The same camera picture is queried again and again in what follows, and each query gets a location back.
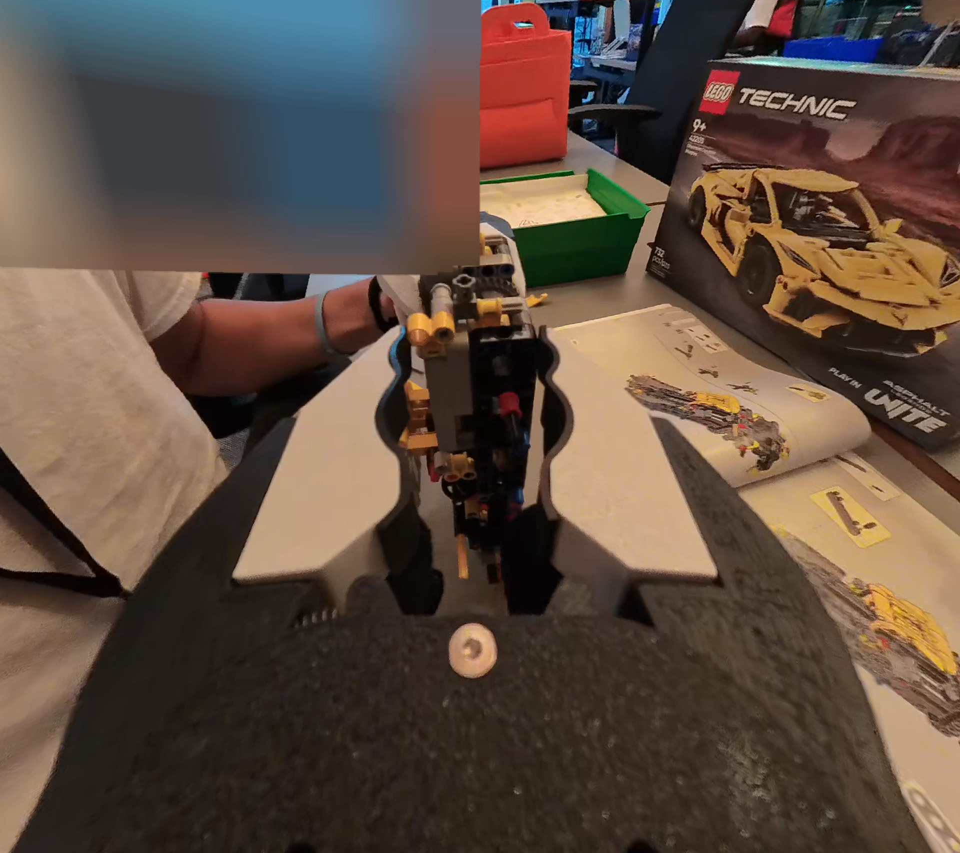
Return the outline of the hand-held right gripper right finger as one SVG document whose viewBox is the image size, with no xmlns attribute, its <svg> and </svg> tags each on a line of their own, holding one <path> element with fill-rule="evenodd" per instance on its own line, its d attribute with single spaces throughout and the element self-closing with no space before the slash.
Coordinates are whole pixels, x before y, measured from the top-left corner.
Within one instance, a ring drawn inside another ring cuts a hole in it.
<svg viewBox="0 0 960 853">
<path fill-rule="evenodd" d="M 564 584 L 618 614 L 642 583 L 715 583 L 718 568 L 658 425 L 612 375 L 556 329 L 536 349 L 533 502 L 510 522 L 504 594 L 540 616 Z"/>
</svg>

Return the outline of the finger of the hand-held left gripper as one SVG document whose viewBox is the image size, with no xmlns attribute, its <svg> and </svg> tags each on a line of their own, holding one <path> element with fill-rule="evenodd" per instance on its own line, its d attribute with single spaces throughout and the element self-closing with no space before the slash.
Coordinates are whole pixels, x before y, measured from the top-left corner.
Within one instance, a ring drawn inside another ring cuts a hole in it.
<svg viewBox="0 0 960 853">
<path fill-rule="evenodd" d="M 416 275 L 377 275 L 383 291 L 393 301 L 398 316 L 398 327 L 406 329 L 412 315 L 422 309 L 419 277 Z"/>
</svg>

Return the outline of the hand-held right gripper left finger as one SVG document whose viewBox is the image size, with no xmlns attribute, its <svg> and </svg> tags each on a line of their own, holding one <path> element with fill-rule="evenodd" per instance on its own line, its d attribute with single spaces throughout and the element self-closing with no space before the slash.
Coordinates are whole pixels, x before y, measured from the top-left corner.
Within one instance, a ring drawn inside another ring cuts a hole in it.
<svg viewBox="0 0 960 853">
<path fill-rule="evenodd" d="M 403 613 L 437 612 L 443 576 L 401 445 L 410 373 L 410 345 L 395 328 L 295 415 L 234 583 L 308 583 L 343 614 L 355 583 L 378 580 Z"/>
</svg>

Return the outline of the toy car chassis model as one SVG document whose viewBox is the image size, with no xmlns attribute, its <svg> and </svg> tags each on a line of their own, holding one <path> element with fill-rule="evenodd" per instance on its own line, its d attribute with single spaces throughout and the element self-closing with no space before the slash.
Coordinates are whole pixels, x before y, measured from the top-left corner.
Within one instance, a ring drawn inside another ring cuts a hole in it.
<svg viewBox="0 0 960 853">
<path fill-rule="evenodd" d="M 524 508 L 539 344 L 513 232 L 483 214 L 474 261 L 417 277 L 401 443 L 450 501 L 459 578 L 474 554 L 498 584 L 508 527 Z"/>
</svg>

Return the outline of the person's left forearm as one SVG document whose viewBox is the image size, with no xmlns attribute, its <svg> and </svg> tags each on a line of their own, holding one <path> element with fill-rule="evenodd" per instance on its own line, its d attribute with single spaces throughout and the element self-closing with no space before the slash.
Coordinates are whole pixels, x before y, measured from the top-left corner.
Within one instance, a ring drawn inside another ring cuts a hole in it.
<svg viewBox="0 0 960 853">
<path fill-rule="evenodd" d="M 331 342 L 352 354 L 381 336 L 370 325 L 368 283 L 334 288 L 325 301 Z M 252 394 L 338 359 L 325 357 L 313 309 L 314 297 L 289 302 L 206 299 L 194 302 L 150 347 L 161 369 L 187 395 Z"/>
</svg>

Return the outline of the thin wristband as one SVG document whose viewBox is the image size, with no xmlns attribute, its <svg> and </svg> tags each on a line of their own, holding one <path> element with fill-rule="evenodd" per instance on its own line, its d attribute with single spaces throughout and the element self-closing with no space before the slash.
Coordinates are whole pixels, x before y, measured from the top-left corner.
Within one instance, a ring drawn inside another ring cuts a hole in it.
<svg viewBox="0 0 960 853">
<path fill-rule="evenodd" d="M 353 352 L 345 351 L 335 346 L 331 341 L 326 316 L 326 301 L 330 293 L 335 293 L 335 290 L 327 289 L 314 297 L 313 319 L 318 342 L 323 355 L 328 360 L 331 358 L 349 360 L 354 355 Z"/>
</svg>

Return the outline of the open instruction booklet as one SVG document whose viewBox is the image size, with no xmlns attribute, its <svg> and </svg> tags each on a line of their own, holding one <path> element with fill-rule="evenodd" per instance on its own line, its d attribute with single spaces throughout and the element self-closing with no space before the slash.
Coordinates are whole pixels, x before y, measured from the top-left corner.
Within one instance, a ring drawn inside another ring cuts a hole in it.
<svg viewBox="0 0 960 853">
<path fill-rule="evenodd" d="M 852 402 L 678 307 L 557 334 L 670 421 L 798 562 L 867 677 L 921 832 L 958 851 L 958 534 L 858 454 L 869 428 Z"/>
</svg>

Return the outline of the white paper packets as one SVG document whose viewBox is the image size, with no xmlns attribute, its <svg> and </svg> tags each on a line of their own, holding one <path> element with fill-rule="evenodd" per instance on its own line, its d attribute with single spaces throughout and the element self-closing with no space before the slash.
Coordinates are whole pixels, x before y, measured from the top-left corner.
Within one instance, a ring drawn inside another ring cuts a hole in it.
<svg viewBox="0 0 960 853">
<path fill-rule="evenodd" d="M 513 230 L 606 216 L 588 185 L 585 173 L 488 183 L 479 187 L 480 207 Z"/>
</svg>

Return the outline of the green plastic bin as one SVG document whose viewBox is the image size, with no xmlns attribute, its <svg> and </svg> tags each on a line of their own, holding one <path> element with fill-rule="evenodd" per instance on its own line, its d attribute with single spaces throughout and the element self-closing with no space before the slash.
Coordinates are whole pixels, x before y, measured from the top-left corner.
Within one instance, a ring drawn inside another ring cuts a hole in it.
<svg viewBox="0 0 960 853">
<path fill-rule="evenodd" d="M 589 194 L 600 203 L 606 215 L 516 230 L 507 224 L 518 250 L 528 288 L 618 276 L 629 267 L 650 206 L 594 168 L 583 174 L 588 177 Z M 564 170 L 487 179 L 480 186 L 557 175 L 582 173 Z M 505 223 L 496 216 L 490 216 Z"/>
</svg>

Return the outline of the orange tote bag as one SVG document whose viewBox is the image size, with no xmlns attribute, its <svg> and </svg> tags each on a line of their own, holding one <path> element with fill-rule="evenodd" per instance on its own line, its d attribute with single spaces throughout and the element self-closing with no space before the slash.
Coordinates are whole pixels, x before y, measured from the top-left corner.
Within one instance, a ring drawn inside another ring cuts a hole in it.
<svg viewBox="0 0 960 853">
<path fill-rule="evenodd" d="M 571 36 L 538 4 L 481 16 L 481 171 L 559 161 L 568 152 Z"/>
</svg>

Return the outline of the toy car set box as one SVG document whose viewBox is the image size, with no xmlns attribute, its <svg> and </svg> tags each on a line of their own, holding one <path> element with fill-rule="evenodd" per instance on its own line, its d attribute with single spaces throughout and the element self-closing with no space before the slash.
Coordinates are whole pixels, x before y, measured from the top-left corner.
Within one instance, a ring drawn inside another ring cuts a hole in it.
<svg viewBox="0 0 960 853">
<path fill-rule="evenodd" d="M 959 434 L 957 67 L 708 63 L 647 271 L 927 451 Z"/>
</svg>

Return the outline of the black office chair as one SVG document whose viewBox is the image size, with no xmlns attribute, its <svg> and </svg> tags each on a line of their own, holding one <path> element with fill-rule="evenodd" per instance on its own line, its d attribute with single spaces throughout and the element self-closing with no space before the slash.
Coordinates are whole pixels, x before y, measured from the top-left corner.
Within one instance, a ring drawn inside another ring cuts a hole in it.
<svg viewBox="0 0 960 853">
<path fill-rule="evenodd" d="M 726 55 L 754 1 L 673 0 L 638 58 L 626 102 L 573 107 L 568 124 L 593 119 L 612 127 L 618 157 L 669 184 L 709 65 Z"/>
</svg>

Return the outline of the blue plastic bin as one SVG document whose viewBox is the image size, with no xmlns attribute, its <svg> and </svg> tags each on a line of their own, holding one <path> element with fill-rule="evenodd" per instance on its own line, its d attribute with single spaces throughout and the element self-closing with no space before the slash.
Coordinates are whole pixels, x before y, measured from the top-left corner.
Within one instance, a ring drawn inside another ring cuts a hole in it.
<svg viewBox="0 0 960 853">
<path fill-rule="evenodd" d="M 787 41 L 781 56 L 823 62 L 873 64 L 877 61 L 883 43 L 882 37 L 856 40 L 844 36 L 803 38 Z"/>
</svg>

